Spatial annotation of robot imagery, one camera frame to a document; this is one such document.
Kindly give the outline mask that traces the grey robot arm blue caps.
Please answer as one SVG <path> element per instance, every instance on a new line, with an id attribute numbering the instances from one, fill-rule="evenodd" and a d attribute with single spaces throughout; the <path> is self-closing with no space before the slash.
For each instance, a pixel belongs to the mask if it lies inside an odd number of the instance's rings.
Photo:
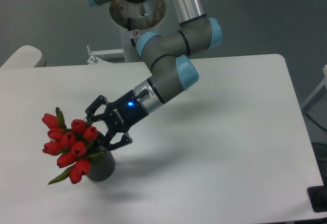
<path id="1" fill-rule="evenodd" d="M 151 31 L 156 23 L 155 0 L 87 0 L 92 6 L 120 5 L 122 25 L 130 31 L 131 44 L 151 76 L 109 102 L 98 96 L 86 109 L 87 121 L 103 121 L 105 134 L 93 140 L 92 150 L 115 150 L 131 143 L 131 126 L 186 91 L 199 79 L 189 57 L 217 46 L 222 40 L 218 21 L 206 16 L 201 0 L 172 0 L 180 29 L 163 37 Z"/>

